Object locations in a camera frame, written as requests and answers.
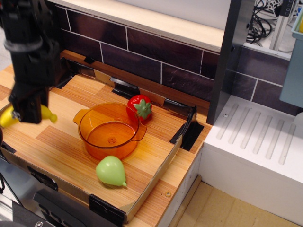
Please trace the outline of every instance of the banana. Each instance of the banana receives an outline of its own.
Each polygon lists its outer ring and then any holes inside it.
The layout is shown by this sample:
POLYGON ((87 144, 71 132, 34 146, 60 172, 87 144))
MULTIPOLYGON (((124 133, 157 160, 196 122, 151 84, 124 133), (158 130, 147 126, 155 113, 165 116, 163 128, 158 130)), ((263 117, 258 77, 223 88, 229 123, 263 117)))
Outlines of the banana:
MULTIPOLYGON (((19 122, 17 118, 13 117, 14 108, 11 105, 8 107, 0 117, 0 125, 3 128, 9 127, 19 122)), ((53 114, 45 105, 41 105, 41 117, 42 119, 49 119, 52 123, 57 121, 57 115, 53 114)))
POLYGON ((52 123, 57 121, 57 115, 53 114, 45 105, 41 105, 42 119, 49 119, 52 123))
POLYGON ((6 128, 6 127, 9 127, 9 126, 19 122, 19 120, 17 118, 13 117, 13 111, 14 111, 14 108, 11 105, 3 112, 3 114, 0 117, 0 125, 2 127, 6 128))

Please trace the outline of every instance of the toy strawberry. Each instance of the toy strawberry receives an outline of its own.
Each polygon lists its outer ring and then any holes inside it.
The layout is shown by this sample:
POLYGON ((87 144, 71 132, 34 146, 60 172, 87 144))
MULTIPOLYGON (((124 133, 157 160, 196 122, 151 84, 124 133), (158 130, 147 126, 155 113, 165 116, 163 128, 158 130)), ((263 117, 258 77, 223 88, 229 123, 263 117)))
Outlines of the toy strawberry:
POLYGON ((140 117, 140 121, 146 120, 152 113, 151 100, 145 95, 136 95, 132 97, 128 101, 127 106, 137 112, 140 117))

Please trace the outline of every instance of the wooden cutting board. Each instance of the wooden cutting board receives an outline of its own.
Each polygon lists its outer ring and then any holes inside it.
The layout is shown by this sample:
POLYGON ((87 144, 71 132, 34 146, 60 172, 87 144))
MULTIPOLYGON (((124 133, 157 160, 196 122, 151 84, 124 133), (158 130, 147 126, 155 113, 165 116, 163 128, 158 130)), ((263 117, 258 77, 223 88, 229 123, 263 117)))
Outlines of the wooden cutting board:
MULTIPOLYGON (((1 89, 1 94, 5 96, 2 106, 7 103, 5 99, 9 92, 5 88, 2 86, 1 89)), ((15 156, 56 176, 63 183, 73 185, 77 190, 68 191, 66 186, 60 184, 59 189, 63 188, 76 198, 78 190, 84 194, 94 194, 128 212, 171 152, 174 145, 169 140, 186 119, 154 105, 151 118, 144 122, 147 126, 144 138, 131 156, 123 160, 127 186, 105 185, 96 176, 95 168, 99 161, 85 150, 73 118, 80 109, 105 102, 126 104, 127 101, 114 94, 111 87, 95 79, 76 75, 62 89, 53 88, 50 92, 49 109, 58 115, 55 124, 50 120, 43 120, 39 125, 17 123, 3 129, 4 141, 16 150, 15 156)), ((77 199, 88 203, 84 198, 77 199)))

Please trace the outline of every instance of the transparent orange pot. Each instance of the transparent orange pot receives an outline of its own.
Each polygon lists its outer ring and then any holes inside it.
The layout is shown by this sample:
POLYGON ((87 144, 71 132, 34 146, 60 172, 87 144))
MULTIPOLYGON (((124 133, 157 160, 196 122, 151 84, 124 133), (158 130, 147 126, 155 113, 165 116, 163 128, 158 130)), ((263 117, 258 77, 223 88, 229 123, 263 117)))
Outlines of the transparent orange pot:
POLYGON ((128 156, 142 140, 146 126, 130 107, 119 103, 104 103, 80 110, 73 119, 86 150, 96 159, 112 155, 128 156))

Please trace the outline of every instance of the green pear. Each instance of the green pear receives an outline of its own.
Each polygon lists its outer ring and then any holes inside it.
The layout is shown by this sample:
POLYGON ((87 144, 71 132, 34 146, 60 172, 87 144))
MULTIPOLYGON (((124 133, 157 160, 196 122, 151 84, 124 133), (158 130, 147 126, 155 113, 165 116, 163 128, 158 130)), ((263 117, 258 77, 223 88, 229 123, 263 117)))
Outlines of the green pear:
POLYGON ((100 181, 116 186, 126 186, 124 166, 115 156, 107 156, 96 167, 100 181))

